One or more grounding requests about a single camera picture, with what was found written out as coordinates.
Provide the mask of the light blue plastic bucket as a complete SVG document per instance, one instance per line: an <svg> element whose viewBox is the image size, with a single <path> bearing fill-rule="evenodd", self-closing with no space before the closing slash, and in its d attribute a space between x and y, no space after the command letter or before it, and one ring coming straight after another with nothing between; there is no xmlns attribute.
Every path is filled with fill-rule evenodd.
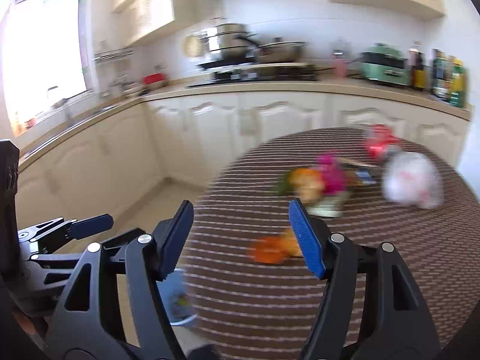
<svg viewBox="0 0 480 360"><path fill-rule="evenodd" d="M195 325L197 315L187 295L183 274L183 269L176 268L165 280L156 283L171 325L191 328Z"/></svg>

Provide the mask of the black gas stove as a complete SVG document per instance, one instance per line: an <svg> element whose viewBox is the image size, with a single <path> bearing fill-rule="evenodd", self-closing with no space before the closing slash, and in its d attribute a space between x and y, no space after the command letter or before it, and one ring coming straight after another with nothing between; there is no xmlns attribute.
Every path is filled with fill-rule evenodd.
<svg viewBox="0 0 480 360"><path fill-rule="evenodd" d="M202 80L187 88L219 86L264 81L316 81L320 69L313 63L242 63L208 69Z"/></svg>

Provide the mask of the green electric cooker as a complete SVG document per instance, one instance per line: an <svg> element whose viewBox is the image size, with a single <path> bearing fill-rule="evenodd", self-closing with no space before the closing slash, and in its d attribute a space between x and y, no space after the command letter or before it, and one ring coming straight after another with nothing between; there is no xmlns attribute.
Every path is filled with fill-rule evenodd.
<svg viewBox="0 0 480 360"><path fill-rule="evenodd" d="M409 86L407 59L398 49L386 43L376 43L361 54L361 75L370 81L393 86Z"/></svg>

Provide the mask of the orange peel piece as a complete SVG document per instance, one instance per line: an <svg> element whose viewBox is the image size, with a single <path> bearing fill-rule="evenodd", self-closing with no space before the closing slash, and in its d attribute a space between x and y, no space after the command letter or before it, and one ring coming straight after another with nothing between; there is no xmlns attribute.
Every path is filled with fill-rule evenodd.
<svg viewBox="0 0 480 360"><path fill-rule="evenodd" d="M293 229L286 228L279 235L255 240L249 246L247 256L256 263L279 265L289 258L302 258L303 254Z"/></svg>

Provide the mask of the white plastic bag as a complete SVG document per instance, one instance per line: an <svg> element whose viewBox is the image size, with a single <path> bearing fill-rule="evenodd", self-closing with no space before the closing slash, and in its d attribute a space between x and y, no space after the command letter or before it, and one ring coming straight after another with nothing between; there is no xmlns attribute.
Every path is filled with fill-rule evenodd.
<svg viewBox="0 0 480 360"><path fill-rule="evenodd" d="M434 209L443 204L442 177L426 155L401 151L386 162L382 195L402 206Z"/></svg>

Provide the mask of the red container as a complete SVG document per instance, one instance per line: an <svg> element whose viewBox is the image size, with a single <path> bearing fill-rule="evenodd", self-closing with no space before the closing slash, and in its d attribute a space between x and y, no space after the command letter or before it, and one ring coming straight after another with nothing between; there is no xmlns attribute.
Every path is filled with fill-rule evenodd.
<svg viewBox="0 0 480 360"><path fill-rule="evenodd" d="M149 87L150 89L157 89L165 86L167 83L167 80L164 74L155 73L148 76L144 76L142 78L142 82L145 86Z"/></svg>

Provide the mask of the pink utensil holder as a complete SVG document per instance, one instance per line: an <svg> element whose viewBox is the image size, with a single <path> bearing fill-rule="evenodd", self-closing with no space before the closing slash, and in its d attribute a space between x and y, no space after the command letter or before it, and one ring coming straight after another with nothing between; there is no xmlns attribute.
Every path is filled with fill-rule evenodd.
<svg viewBox="0 0 480 360"><path fill-rule="evenodd" d="M338 78L347 76L347 59L345 53L341 49L335 49L332 53L332 65L334 74Z"/></svg>

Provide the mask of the round cream strainer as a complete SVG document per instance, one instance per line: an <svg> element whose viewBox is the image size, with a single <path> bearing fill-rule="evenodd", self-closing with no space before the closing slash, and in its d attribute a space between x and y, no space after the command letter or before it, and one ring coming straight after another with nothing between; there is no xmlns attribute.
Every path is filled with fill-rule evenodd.
<svg viewBox="0 0 480 360"><path fill-rule="evenodd" d="M204 46L202 40L195 34L187 35L182 42L182 51L188 59L202 58Z"/></svg>

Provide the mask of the green yellow oil bottle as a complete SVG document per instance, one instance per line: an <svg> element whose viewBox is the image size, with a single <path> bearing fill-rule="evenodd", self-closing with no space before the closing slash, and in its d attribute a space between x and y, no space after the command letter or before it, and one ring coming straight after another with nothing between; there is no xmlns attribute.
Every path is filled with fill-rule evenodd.
<svg viewBox="0 0 480 360"><path fill-rule="evenodd" d="M449 102L454 107L465 107L465 67L456 57L451 62Z"/></svg>

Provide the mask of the window with grey frame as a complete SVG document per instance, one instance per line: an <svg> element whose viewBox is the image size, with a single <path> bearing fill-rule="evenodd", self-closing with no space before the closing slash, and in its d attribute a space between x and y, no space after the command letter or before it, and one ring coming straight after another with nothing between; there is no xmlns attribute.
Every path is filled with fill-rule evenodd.
<svg viewBox="0 0 480 360"><path fill-rule="evenodd" d="M91 89L85 0L13 0L1 23L1 78L16 137Z"/></svg>

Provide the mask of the stainless steamer pot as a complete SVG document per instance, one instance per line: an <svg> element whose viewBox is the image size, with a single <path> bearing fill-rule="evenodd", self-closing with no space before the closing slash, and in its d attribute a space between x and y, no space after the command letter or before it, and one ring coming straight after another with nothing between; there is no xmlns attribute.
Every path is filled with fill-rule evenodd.
<svg viewBox="0 0 480 360"><path fill-rule="evenodd" d="M210 61L242 59L247 56L249 46L243 38L249 37L245 24L224 23L205 28L200 33L205 55Z"/></svg>

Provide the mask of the dark soy sauce bottle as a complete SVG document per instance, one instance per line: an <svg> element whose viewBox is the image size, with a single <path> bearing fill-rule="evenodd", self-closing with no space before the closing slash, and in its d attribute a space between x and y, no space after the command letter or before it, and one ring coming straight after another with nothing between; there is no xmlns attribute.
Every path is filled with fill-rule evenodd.
<svg viewBox="0 0 480 360"><path fill-rule="evenodd" d="M410 85L417 91L424 91L426 86L425 58L421 52L421 44L414 41L409 49L410 54Z"/></svg>

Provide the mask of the red soda can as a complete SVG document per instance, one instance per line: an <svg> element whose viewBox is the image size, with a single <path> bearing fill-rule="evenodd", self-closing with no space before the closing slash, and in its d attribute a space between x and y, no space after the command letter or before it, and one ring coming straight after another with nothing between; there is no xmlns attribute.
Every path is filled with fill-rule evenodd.
<svg viewBox="0 0 480 360"><path fill-rule="evenodd" d="M400 139L385 124L373 124L364 131L364 147L376 164L383 165L402 151Z"/></svg>

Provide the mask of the brown polka dot tablecloth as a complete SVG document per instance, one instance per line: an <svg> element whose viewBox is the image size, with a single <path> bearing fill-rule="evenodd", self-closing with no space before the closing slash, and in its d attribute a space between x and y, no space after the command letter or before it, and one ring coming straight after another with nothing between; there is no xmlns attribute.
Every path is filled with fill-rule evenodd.
<svg viewBox="0 0 480 360"><path fill-rule="evenodd" d="M336 159L370 163L364 134L321 128L267 141L201 197L184 263L202 335L223 359L477 359L479 201L444 160L422 203L355 188L314 214ZM439 205L431 206L436 197Z"/></svg>

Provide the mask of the steel wok with lid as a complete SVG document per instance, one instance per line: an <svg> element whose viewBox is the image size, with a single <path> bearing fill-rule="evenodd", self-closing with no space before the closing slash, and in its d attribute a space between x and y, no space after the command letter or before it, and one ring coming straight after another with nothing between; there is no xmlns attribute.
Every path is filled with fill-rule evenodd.
<svg viewBox="0 0 480 360"><path fill-rule="evenodd" d="M241 34L235 38L254 47L256 63L294 63L301 59L307 45L303 41L275 41L262 44Z"/></svg>

